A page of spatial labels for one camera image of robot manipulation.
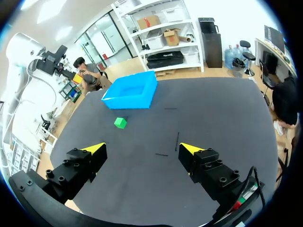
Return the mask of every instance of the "desk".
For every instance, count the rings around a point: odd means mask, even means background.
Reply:
[[[277,75],[281,81],[284,81],[285,78],[288,77],[288,70],[295,76],[297,76],[297,73],[295,71],[294,65],[291,63],[291,59],[289,56],[287,56],[290,60],[290,63],[287,63],[283,55],[279,53],[279,51],[275,50],[273,47],[273,44],[268,41],[262,41],[258,38],[255,40],[255,47],[256,47],[256,60],[255,64],[259,65],[259,60],[263,59],[263,51],[268,51],[273,53],[278,58],[278,64],[282,64],[285,66],[287,70],[282,70],[282,75]]]
[[[197,78],[159,81],[150,109],[110,110],[89,93],[60,135],[52,153],[54,167],[74,147],[105,142],[108,159],[93,183],[74,198],[86,215],[134,225],[199,226],[219,204],[194,184],[175,152],[179,142],[213,148],[243,181],[252,165],[265,183],[268,200],[277,175],[275,131],[268,107],[248,79]],[[114,126],[128,116],[125,129]],[[167,157],[155,155],[161,153]],[[258,199],[251,209],[262,207]]]

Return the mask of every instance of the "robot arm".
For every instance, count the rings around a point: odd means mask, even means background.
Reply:
[[[49,76],[63,74],[70,79],[74,77],[75,73],[65,70],[63,64],[60,63],[61,59],[65,58],[66,51],[67,47],[62,45],[56,53],[46,52],[45,46],[23,33],[15,34],[10,40],[6,50],[6,56],[9,60],[9,70],[5,91],[7,98],[3,108],[2,149],[0,153],[3,159],[0,166],[7,167],[7,163],[3,161],[6,160],[4,158],[4,144],[9,145],[11,143],[14,114],[21,103],[20,99],[24,89],[29,84],[31,78],[48,84],[43,79],[36,77],[33,72],[39,69]]]

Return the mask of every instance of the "water bottle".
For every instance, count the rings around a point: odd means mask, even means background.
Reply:
[[[237,44],[237,47],[235,47],[233,49],[233,54],[234,54],[235,58],[242,59],[243,53],[242,53],[242,50],[240,50],[240,48],[239,48],[239,44]]]
[[[232,61],[234,58],[235,58],[235,56],[232,51],[232,46],[229,45],[229,48],[225,50],[225,55],[224,55],[226,68],[232,69]]]

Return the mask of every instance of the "blue bin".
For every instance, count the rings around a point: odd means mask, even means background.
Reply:
[[[121,77],[109,87],[101,100],[109,109],[148,109],[157,84],[154,71]]]

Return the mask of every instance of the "man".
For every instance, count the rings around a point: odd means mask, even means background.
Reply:
[[[74,67],[79,70],[79,75],[83,77],[81,84],[84,88],[84,95],[90,91],[98,91],[100,88],[109,88],[112,85],[105,72],[101,72],[93,63],[85,64],[82,57],[74,62]]]
[[[274,122],[278,134],[282,136],[284,129],[294,129],[297,125],[299,100],[297,94],[297,77],[290,75],[273,90],[273,105],[279,120]]]

